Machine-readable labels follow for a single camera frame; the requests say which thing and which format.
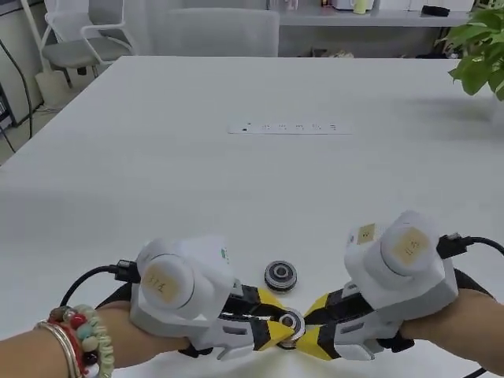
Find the human hand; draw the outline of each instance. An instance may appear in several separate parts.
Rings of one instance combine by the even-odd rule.
[[[504,376],[504,306],[479,291],[460,289],[458,298],[428,317],[406,321],[401,334],[423,339]]]
[[[98,309],[114,349],[115,366],[142,364],[158,354],[189,347],[186,339],[162,338],[145,333],[129,320],[130,303],[111,302]]]

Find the beaded bracelet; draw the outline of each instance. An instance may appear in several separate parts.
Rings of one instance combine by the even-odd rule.
[[[88,306],[76,309],[62,306],[51,311],[48,321],[65,331],[78,356],[78,368],[83,376],[110,378],[113,371],[111,340],[106,328],[100,325],[98,314],[93,311]]]
[[[91,325],[91,334],[98,340],[99,377],[110,378],[114,369],[114,357],[112,339],[107,332],[107,328],[92,307],[80,305],[76,307],[76,310],[88,319]]]

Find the white motor housing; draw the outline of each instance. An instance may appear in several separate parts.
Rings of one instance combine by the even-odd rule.
[[[218,236],[173,244],[155,239],[136,263],[142,279],[132,288],[131,320],[153,335],[201,334],[221,314],[235,282]]]
[[[390,227],[369,224],[348,239],[345,266],[367,303],[387,321],[440,311],[458,296],[454,267],[437,253],[439,233],[414,211]]]

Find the metal bearing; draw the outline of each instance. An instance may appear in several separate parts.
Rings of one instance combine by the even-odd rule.
[[[287,313],[282,315],[278,321],[281,324],[292,328],[294,330],[294,335],[278,343],[277,345],[278,347],[285,350],[293,350],[296,349],[296,342],[301,338],[301,336],[305,334],[305,318],[296,309],[286,308],[285,310],[287,311]]]
[[[290,262],[274,261],[266,267],[265,282],[270,290],[287,293],[298,282],[298,274]]]

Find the white power strip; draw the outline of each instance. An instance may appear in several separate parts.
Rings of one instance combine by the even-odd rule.
[[[336,123],[235,124],[229,134],[351,135],[350,128]]]

